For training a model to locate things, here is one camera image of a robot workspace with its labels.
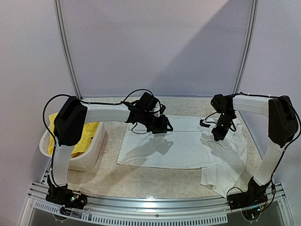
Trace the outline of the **white t-shirt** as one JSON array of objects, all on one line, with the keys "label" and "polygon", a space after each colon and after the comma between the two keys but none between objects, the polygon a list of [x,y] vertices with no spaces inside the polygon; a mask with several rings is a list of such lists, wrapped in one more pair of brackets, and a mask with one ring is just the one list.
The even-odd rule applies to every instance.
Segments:
[{"label": "white t-shirt", "polygon": [[246,168],[247,141],[243,124],[235,119],[236,131],[229,130],[224,140],[215,141],[212,129],[199,125],[198,117],[169,116],[174,130],[162,134],[143,133],[138,125],[125,132],[118,164],[177,170],[201,169],[200,184],[212,186],[226,197]]}]

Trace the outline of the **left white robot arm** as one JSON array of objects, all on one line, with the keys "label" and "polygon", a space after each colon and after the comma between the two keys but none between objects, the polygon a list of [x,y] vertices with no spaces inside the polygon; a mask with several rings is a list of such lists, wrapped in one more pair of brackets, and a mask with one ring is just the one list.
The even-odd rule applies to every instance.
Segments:
[{"label": "left white robot arm", "polygon": [[68,96],[54,119],[54,130],[50,132],[54,139],[48,176],[48,184],[55,187],[52,197],[59,204],[66,204],[70,200],[69,192],[62,187],[67,185],[71,153],[82,137],[85,124],[106,121],[141,124],[148,133],[162,134],[173,131],[168,117],[163,114],[164,110],[165,106],[147,92],[138,100],[123,100],[120,103],[87,102]]}]

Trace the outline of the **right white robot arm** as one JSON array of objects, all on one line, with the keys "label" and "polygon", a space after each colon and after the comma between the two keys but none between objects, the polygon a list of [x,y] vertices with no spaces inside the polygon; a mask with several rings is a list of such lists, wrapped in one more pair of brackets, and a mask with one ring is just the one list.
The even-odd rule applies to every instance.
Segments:
[{"label": "right white robot arm", "polygon": [[284,152],[296,139],[300,119],[289,96],[267,96],[256,94],[215,95],[211,106],[219,114],[212,135],[216,142],[225,139],[236,112],[254,113],[267,119],[267,149],[262,162],[254,173],[251,182],[256,187],[264,187],[271,183]]}]

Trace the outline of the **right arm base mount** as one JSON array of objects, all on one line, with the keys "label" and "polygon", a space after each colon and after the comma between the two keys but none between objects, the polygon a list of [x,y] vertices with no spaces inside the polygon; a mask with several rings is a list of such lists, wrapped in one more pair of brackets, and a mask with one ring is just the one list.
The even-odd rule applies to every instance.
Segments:
[{"label": "right arm base mount", "polygon": [[[240,191],[240,193],[229,194],[229,192],[234,188],[237,188]],[[266,195],[266,192],[259,193],[254,198],[252,198],[251,196],[249,196],[247,194],[247,192],[243,192],[238,187],[233,187],[227,192],[226,199],[227,199],[227,202],[228,202],[231,210],[243,209],[246,207],[256,207],[260,203],[264,203],[264,205],[262,207],[259,207],[256,210],[257,212],[262,212],[265,209],[267,209],[274,201],[274,198],[276,195],[275,184],[272,184],[272,186],[271,186],[271,193],[272,193],[273,197],[272,197],[272,200],[270,201],[270,203],[268,203],[268,197]]]}]

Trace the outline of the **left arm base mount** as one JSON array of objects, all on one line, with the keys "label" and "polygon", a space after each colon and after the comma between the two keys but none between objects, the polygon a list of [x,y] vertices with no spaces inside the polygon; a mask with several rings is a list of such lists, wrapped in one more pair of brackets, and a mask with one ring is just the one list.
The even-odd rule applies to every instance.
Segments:
[{"label": "left arm base mount", "polygon": [[46,201],[62,205],[65,208],[75,208],[83,210],[87,204],[87,196],[80,191],[74,191],[67,188],[67,185],[57,187],[47,177],[48,193]]}]

